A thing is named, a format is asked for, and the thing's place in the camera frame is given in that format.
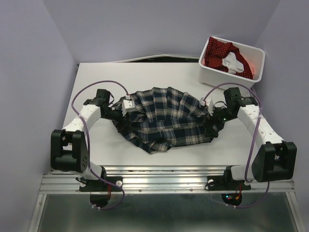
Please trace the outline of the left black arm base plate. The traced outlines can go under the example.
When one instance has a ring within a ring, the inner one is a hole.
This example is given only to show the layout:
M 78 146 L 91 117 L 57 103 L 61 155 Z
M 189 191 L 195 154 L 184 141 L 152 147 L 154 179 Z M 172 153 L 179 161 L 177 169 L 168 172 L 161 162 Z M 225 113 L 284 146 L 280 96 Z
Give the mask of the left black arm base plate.
M 103 167 L 101 177 L 97 180 L 89 180 L 81 176 L 77 176 L 75 180 L 79 182 L 80 192 L 90 193 L 89 202 L 92 208 L 99 211 L 114 209 L 124 200 L 123 177 L 107 176 L 106 170 Z M 113 192 L 122 193 L 121 198 L 116 203 L 112 202 Z

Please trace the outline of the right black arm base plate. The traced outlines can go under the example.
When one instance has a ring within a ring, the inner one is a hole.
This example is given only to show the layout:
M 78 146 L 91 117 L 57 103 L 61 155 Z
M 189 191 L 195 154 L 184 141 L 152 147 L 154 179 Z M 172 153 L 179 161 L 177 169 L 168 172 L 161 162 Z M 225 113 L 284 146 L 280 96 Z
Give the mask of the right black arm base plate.
M 222 175 L 207 176 L 207 183 L 204 189 L 206 191 L 224 191 L 221 194 L 223 202 L 236 208 L 242 202 L 242 192 L 244 190 L 251 190 L 251 185 L 245 185 L 244 180 L 234 180 L 232 178 L 231 166 L 228 166 Z

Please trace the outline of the navy plaid pleated skirt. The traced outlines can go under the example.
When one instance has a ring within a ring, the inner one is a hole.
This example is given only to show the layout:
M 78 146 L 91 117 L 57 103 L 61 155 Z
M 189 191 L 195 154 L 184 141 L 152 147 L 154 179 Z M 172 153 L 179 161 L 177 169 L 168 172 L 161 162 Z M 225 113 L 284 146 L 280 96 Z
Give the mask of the navy plaid pleated skirt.
M 149 154 L 210 143 L 224 127 L 210 120 L 197 98 L 172 87 L 137 91 L 131 99 L 135 110 L 113 124 L 126 140 Z

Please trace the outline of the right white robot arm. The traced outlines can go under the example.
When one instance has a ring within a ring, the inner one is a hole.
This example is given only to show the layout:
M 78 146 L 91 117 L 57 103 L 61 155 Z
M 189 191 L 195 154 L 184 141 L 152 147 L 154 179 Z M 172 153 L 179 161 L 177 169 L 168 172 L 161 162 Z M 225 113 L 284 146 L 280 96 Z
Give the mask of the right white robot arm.
M 293 142 L 279 136 L 262 114 L 262 107 L 254 97 L 244 97 L 238 87 L 224 91 L 224 107 L 215 107 L 213 100 L 206 97 L 209 116 L 207 126 L 214 137 L 216 126 L 239 119 L 252 136 L 247 163 L 227 167 L 222 183 L 232 189 L 239 181 L 271 182 L 289 180 L 294 175 L 297 147 Z

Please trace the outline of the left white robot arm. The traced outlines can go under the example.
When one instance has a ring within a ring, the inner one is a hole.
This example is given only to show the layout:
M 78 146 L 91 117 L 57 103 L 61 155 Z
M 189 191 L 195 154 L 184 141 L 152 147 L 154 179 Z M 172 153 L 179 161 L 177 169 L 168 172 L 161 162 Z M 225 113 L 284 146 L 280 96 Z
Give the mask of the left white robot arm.
M 105 189 L 108 179 L 105 168 L 90 161 L 87 134 L 101 118 L 116 122 L 123 119 L 121 110 L 113 110 L 109 106 L 111 96 L 109 91 L 98 89 L 95 98 L 84 102 L 71 123 L 51 133 L 51 168 L 91 180 L 90 183 L 96 190 Z

